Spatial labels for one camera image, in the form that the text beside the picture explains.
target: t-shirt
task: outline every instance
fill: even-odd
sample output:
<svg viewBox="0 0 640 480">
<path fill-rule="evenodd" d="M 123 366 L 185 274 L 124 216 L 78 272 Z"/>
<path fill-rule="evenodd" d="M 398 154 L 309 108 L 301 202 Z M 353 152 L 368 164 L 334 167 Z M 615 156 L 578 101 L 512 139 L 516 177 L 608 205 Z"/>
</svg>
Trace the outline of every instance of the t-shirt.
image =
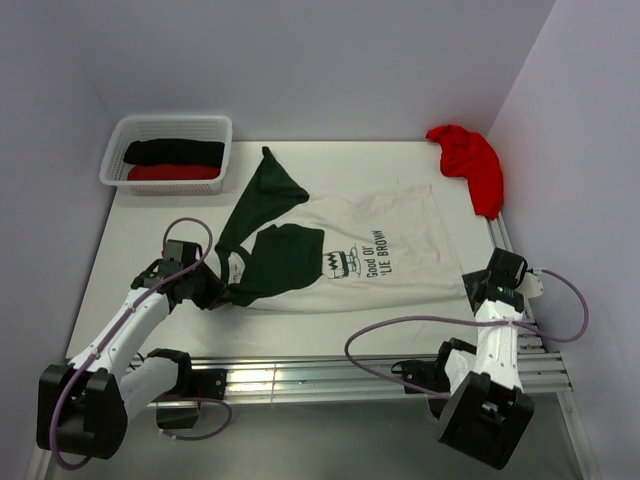
<svg viewBox="0 0 640 480">
<path fill-rule="evenodd" d="M 309 195 L 263 155 L 216 246 L 234 304 L 320 313 L 465 296 L 430 185 Z"/>
</svg>

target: green fabric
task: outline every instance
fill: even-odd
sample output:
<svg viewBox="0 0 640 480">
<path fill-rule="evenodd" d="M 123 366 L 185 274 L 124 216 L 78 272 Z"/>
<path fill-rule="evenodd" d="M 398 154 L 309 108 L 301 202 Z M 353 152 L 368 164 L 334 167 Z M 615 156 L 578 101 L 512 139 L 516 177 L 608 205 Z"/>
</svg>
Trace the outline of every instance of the green fabric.
<svg viewBox="0 0 640 480">
<path fill-rule="evenodd" d="M 262 162 L 233 209 L 216 245 L 221 277 L 225 283 L 229 282 L 231 252 L 238 253 L 247 262 L 247 252 L 240 244 L 265 223 L 309 200 L 307 191 L 287 174 L 268 147 L 262 148 L 262 154 Z"/>
<path fill-rule="evenodd" d="M 240 283 L 229 285 L 232 302 L 246 307 L 312 285 L 322 275 L 324 230 L 285 224 L 256 235 L 251 258 Z"/>
</svg>

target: cartoon print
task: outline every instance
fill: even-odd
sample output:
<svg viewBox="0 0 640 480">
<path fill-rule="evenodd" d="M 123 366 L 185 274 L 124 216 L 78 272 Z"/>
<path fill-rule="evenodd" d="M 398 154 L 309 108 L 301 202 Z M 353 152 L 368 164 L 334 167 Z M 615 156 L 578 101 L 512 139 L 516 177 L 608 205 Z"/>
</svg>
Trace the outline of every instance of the cartoon print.
<svg viewBox="0 0 640 480">
<path fill-rule="evenodd" d="M 330 280 L 349 275 L 360 276 L 358 249 L 354 246 L 349 253 L 334 251 L 322 255 L 322 274 Z"/>
</svg>

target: white basket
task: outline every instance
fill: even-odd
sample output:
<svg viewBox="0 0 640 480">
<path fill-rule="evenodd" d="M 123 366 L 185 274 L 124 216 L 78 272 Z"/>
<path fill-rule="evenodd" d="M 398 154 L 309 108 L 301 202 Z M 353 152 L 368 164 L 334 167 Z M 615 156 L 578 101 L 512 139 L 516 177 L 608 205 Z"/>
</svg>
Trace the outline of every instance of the white basket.
<svg viewBox="0 0 640 480">
<path fill-rule="evenodd" d="M 231 153 L 231 136 L 231 120 L 224 115 L 136 115 L 123 118 L 107 145 L 100 167 L 100 181 L 141 195 L 215 195 L 222 190 Z M 157 138 L 224 142 L 220 175 L 210 180 L 127 180 L 133 165 L 122 161 L 124 152 L 136 140 Z"/>
</svg>

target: crumpled red cloth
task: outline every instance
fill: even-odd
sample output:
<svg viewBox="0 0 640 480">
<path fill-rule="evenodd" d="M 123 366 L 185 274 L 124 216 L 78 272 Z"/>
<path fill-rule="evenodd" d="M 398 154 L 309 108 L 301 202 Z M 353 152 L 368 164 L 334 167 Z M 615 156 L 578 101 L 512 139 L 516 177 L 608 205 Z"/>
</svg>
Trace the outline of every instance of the crumpled red cloth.
<svg viewBox="0 0 640 480">
<path fill-rule="evenodd" d="M 442 147 L 440 171 L 447 177 L 467 179 L 476 215 L 494 220 L 504 202 L 500 160 L 482 135 L 458 125 L 443 125 L 427 132 L 427 140 Z"/>
<path fill-rule="evenodd" d="M 127 180 L 209 180 L 219 175 L 219 168 L 202 165 L 136 165 L 129 171 Z"/>
</svg>

